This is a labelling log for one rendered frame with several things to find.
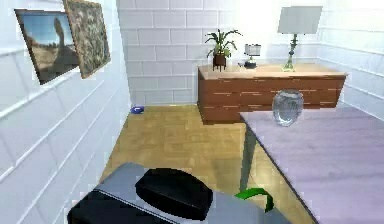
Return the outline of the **green house plant in pot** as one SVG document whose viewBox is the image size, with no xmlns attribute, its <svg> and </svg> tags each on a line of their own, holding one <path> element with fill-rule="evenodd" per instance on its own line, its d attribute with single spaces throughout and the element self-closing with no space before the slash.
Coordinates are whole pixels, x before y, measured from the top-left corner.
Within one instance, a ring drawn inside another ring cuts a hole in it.
<svg viewBox="0 0 384 224">
<path fill-rule="evenodd" d="M 237 49 L 237 46 L 234 41 L 227 40 L 227 37 L 231 34 L 241 35 L 237 29 L 233 29 L 227 32 L 222 32 L 218 29 L 216 32 L 211 32 L 207 34 L 209 41 L 214 41 L 215 46 L 207 53 L 207 57 L 210 55 L 213 56 L 212 70 L 218 69 L 222 71 L 227 67 L 227 59 L 231 57 L 231 50 L 229 46 L 232 46 L 233 49 Z"/>
</svg>

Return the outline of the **brown wooden chest of drawers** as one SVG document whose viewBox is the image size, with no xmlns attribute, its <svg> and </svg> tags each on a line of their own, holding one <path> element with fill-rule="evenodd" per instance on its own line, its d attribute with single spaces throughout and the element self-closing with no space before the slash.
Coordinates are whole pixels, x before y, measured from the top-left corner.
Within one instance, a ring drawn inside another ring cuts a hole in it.
<svg viewBox="0 0 384 224">
<path fill-rule="evenodd" d="M 299 91 L 306 109 L 334 108 L 346 80 L 345 72 L 319 64 L 297 64 L 284 72 L 279 64 L 254 69 L 228 66 L 224 70 L 197 68 L 197 106 L 205 124 L 232 124 L 242 112 L 270 111 L 274 96 L 283 89 Z"/>
</svg>

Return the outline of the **small white table lamp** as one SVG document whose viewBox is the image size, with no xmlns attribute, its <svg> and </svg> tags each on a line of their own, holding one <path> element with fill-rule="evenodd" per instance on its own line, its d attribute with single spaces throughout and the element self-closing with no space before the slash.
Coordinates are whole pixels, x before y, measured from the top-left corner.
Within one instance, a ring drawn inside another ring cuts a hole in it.
<svg viewBox="0 0 384 224">
<path fill-rule="evenodd" d="M 246 69 L 255 69 L 257 63 L 255 57 L 261 54 L 261 45 L 260 44 L 246 44 L 244 48 L 244 54 L 248 56 L 248 59 L 244 62 L 240 62 L 239 66 Z"/>
</svg>

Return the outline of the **clear glass vase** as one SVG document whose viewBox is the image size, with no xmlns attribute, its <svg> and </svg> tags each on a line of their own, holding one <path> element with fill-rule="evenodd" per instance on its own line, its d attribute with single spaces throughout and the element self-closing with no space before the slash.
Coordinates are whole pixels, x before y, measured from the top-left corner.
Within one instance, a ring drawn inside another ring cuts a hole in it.
<svg viewBox="0 0 384 224">
<path fill-rule="evenodd" d="M 272 112 L 275 122 L 283 127 L 295 123 L 304 106 L 303 94 L 294 89 L 283 89 L 273 98 Z"/>
</svg>

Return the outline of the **green curved object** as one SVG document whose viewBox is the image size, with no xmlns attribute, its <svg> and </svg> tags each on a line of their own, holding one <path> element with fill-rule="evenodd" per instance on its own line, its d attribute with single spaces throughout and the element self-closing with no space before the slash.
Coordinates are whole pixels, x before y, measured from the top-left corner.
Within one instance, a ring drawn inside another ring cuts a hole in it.
<svg viewBox="0 0 384 224">
<path fill-rule="evenodd" d="M 248 188 L 236 194 L 237 198 L 243 200 L 249 199 L 254 196 L 266 197 L 265 212 L 269 212 L 274 208 L 273 197 L 264 188 Z"/>
</svg>

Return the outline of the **framed brown textured picture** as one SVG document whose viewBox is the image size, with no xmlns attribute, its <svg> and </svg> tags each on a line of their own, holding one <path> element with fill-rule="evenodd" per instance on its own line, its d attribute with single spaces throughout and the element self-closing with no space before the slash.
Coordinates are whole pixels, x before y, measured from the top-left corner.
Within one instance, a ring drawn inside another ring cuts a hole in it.
<svg viewBox="0 0 384 224">
<path fill-rule="evenodd" d="M 81 77 L 86 79 L 111 60 L 102 5 L 87 0 L 63 0 L 63 4 Z"/>
</svg>

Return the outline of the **tall lamp with grey shade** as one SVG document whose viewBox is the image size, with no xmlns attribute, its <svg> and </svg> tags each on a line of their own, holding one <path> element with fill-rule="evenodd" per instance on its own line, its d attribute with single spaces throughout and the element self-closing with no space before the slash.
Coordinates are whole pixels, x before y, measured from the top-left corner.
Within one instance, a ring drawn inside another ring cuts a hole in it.
<svg viewBox="0 0 384 224">
<path fill-rule="evenodd" d="M 322 6 L 282 7 L 279 18 L 278 33 L 292 34 L 288 60 L 282 67 L 283 72 L 294 72 L 293 55 L 299 34 L 316 34 L 320 21 Z"/>
</svg>

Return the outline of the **pale purple table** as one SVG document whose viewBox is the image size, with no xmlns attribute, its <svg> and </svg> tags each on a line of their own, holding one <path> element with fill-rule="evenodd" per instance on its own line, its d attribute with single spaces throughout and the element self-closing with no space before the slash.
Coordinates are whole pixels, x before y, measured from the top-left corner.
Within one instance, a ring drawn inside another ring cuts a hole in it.
<svg viewBox="0 0 384 224">
<path fill-rule="evenodd" d="M 353 107 L 305 109 L 289 127 L 241 117 L 318 224 L 384 224 L 384 121 Z"/>
</svg>

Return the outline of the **framed landscape picture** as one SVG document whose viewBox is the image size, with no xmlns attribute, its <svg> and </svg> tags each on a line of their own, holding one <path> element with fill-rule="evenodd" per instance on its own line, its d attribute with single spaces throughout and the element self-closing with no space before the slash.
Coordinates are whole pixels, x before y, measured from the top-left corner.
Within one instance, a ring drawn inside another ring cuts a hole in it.
<svg viewBox="0 0 384 224">
<path fill-rule="evenodd" d="M 65 12 L 31 9 L 14 12 L 41 85 L 79 66 Z"/>
</svg>

